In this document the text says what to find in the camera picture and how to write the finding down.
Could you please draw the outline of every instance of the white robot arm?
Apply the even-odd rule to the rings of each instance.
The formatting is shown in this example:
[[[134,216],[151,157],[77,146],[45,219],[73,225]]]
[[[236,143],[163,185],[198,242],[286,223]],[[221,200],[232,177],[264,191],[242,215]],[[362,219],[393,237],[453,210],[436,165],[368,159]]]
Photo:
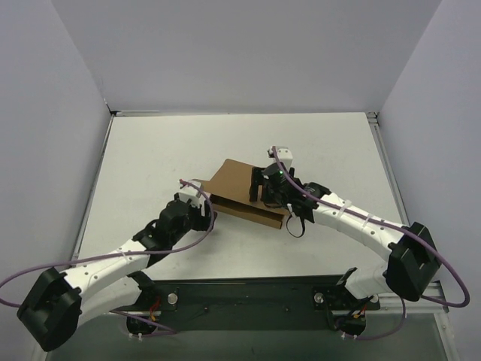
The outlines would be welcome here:
[[[369,269],[349,270],[346,274],[344,286],[357,299],[379,293],[396,293],[403,299],[419,300],[440,262],[399,229],[409,230],[435,249],[425,226],[389,222],[355,207],[351,201],[342,199],[326,187],[314,182],[301,183],[294,178],[294,169],[290,168],[293,156],[286,147],[272,147],[268,155],[274,158],[271,165],[253,169],[251,201],[257,199],[258,188],[262,186],[261,200],[266,205],[286,208],[291,215],[300,217],[301,222],[307,220],[336,229],[377,253],[386,263]]]
[[[190,184],[201,189],[199,182]],[[166,257],[188,231],[211,227],[215,213],[201,202],[195,188],[182,187],[158,219],[108,255],[93,257],[92,262],[65,272],[49,268],[39,276],[17,316],[45,351],[69,339],[79,318],[86,322],[132,304],[141,291],[126,276]]]

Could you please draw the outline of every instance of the cable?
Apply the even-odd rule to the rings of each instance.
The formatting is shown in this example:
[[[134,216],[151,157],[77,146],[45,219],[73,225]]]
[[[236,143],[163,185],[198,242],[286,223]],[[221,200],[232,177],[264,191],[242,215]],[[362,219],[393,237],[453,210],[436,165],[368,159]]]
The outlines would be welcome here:
[[[379,340],[380,338],[385,338],[385,337],[388,337],[388,336],[396,333],[397,331],[399,331],[400,329],[403,328],[404,321],[406,320],[406,303],[404,302],[403,299],[401,299],[401,304],[403,305],[403,313],[401,315],[401,321],[399,322],[399,324],[394,329],[392,329],[388,332],[381,333],[380,335],[375,335],[375,336],[363,336],[363,335],[353,336],[353,335],[350,335],[348,333],[343,333],[343,336],[345,336],[347,338],[352,338],[356,341],[375,341],[375,340]]]
[[[140,317],[140,316],[137,316],[137,315],[134,315],[134,314],[129,314],[129,313],[123,312],[123,311],[110,311],[110,312],[112,314],[119,314],[120,316],[130,317],[130,318],[133,318],[134,320],[141,321],[141,322],[144,322],[148,325],[155,326],[155,327],[158,327],[158,328],[164,330],[163,332],[154,332],[150,335],[142,335],[142,337],[147,337],[147,336],[154,337],[154,336],[160,336],[160,335],[175,335],[175,334],[177,334],[177,331],[175,329],[171,329],[170,327],[161,325],[160,323],[153,322],[151,320],[148,320],[146,318],[143,318],[143,317]]]
[[[328,206],[330,208],[333,208],[333,209],[336,209],[336,210],[341,209],[340,206],[332,204],[330,202],[323,201],[323,200],[311,195],[310,193],[306,192],[302,188],[300,188],[293,181],[293,179],[290,177],[289,173],[287,172],[286,168],[284,167],[284,164],[282,164],[281,161],[279,160],[279,156],[277,155],[276,147],[272,147],[272,152],[274,154],[274,158],[276,160],[276,163],[279,166],[279,169],[281,171],[283,171],[284,177],[294,188],[296,188],[299,192],[301,192],[307,198],[312,199],[313,201],[315,201],[317,203],[320,203],[322,205],[326,205],[326,206]],[[363,216],[362,214],[360,214],[358,212],[350,210],[348,208],[346,208],[344,210],[344,212],[346,212],[348,214],[351,214],[354,217],[361,218],[362,220],[366,220],[365,216]],[[467,289],[466,285],[464,284],[463,280],[461,279],[461,276],[459,276],[458,272],[455,271],[455,269],[451,266],[451,264],[449,264],[449,262],[443,256],[441,256],[439,254],[439,252],[437,252],[433,247],[431,247],[424,239],[422,239],[418,235],[415,235],[414,233],[408,231],[407,229],[395,226],[394,224],[390,224],[390,223],[387,223],[387,222],[381,222],[379,220],[375,220],[375,219],[372,219],[372,218],[369,218],[368,222],[373,223],[373,224],[377,224],[378,226],[384,226],[384,227],[387,227],[387,228],[390,228],[390,229],[394,229],[395,231],[404,233],[409,238],[412,238],[414,241],[420,243],[426,250],[428,250],[431,254],[433,254],[441,262],[441,264],[443,264],[448,269],[449,273],[454,277],[456,282],[458,282],[458,285],[460,286],[460,288],[461,288],[461,290],[464,294],[464,301],[460,302],[460,303],[443,301],[441,299],[436,299],[436,298],[430,297],[430,296],[421,296],[422,299],[426,299],[428,301],[438,303],[438,304],[443,305],[443,306],[456,307],[456,308],[463,308],[463,307],[466,307],[467,305],[469,305],[469,302],[471,300],[471,296],[469,294],[469,290]]]
[[[362,299],[348,314],[345,315],[345,317],[351,317],[354,312],[356,312],[358,309],[361,309],[364,306],[365,308],[368,307],[368,302],[372,300],[374,296],[371,297],[366,297],[365,299]]]
[[[154,316],[154,312],[157,311],[157,308],[160,306],[160,297],[157,297],[156,302],[150,307],[150,319],[152,321],[157,321],[156,317]]]
[[[65,266],[65,265],[79,265],[79,264],[85,263],[85,262],[100,261],[100,260],[103,260],[103,259],[110,259],[110,258],[117,258],[117,257],[131,256],[131,255],[136,256],[136,255],[143,255],[143,254],[153,255],[153,254],[178,253],[178,252],[182,252],[183,250],[188,250],[189,248],[192,248],[192,247],[196,246],[197,244],[201,243],[213,229],[213,223],[214,223],[214,218],[215,218],[214,217],[213,205],[212,205],[212,202],[209,199],[209,196],[203,190],[201,190],[200,187],[197,187],[196,185],[194,185],[190,182],[186,182],[182,179],[180,180],[180,183],[184,186],[192,187],[195,190],[197,190],[198,192],[200,192],[200,194],[202,194],[202,196],[205,198],[205,201],[206,201],[206,203],[207,203],[207,205],[210,209],[209,228],[197,241],[195,241],[195,242],[193,242],[193,243],[191,243],[187,246],[184,246],[184,247],[181,247],[181,248],[176,248],[175,250],[151,250],[151,251],[112,253],[112,254],[104,254],[104,255],[101,255],[101,256],[88,257],[88,258],[84,258],[84,259],[76,259],[76,260],[72,260],[72,261],[61,261],[61,262],[46,263],[44,265],[36,265],[34,267],[24,269],[22,271],[19,271],[19,272],[15,273],[14,275],[11,275],[10,277],[5,278],[2,282],[0,282],[0,289],[5,284],[11,282],[15,278],[18,278],[20,276],[26,275],[26,274],[31,273],[31,272],[38,271],[40,269],[51,268],[51,267],[60,267],[60,266]],[[8,306],[8,307],[14,307],[14,308],[20,307],[20,304],[14,303],[14,302],[9,302],[9,301],[6,301],[2,298],[0,298],[0,304]]]

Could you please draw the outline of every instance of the screw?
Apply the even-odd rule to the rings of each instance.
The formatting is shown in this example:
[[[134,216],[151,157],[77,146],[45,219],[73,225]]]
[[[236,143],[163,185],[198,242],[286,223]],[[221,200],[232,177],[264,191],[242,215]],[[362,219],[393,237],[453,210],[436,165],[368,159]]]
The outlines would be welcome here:
[[[175,305],[177,303],[177,300],[179,299],[179,296],[176,295],[175,293],[170,293],[168,296],[167,296],[167,302],[170,304],[170,305]]]
[[[324,295],[320,292],[314,295],[314,302],[315,303],[323,303],[324,302]]]

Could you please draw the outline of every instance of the cardboard box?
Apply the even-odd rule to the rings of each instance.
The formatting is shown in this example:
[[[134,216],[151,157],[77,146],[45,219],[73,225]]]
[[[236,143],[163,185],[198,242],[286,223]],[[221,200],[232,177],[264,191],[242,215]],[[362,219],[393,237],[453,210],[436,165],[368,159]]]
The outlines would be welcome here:
[[[253,165],[226,159],[211,180],[202,181],[204,190],[212,195],[210,200],[216,211],[281,229],[284,217],[289,214],[287,210],[249,202],[252,168]]]

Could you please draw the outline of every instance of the white enclosure panel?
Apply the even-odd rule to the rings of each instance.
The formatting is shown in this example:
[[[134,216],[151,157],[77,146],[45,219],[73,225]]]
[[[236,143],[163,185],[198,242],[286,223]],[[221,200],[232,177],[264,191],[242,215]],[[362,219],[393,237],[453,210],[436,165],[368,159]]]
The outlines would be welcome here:
[[[70,259],[110,115],[48,0],[0,6],[0,278]],[[21,302],[38,274],[1,291]],[[0,359],[33,338],[0,306]]]
[[[429,225],[472,293],[449,313],[462,360],[479,359],[481,325],[480,15],[478,0],[444,0],[380,114],[408,216]],[[441,276],[446,297],[461,301]]]
[[[440,0],[53,0],[116,111],[378,111]]]

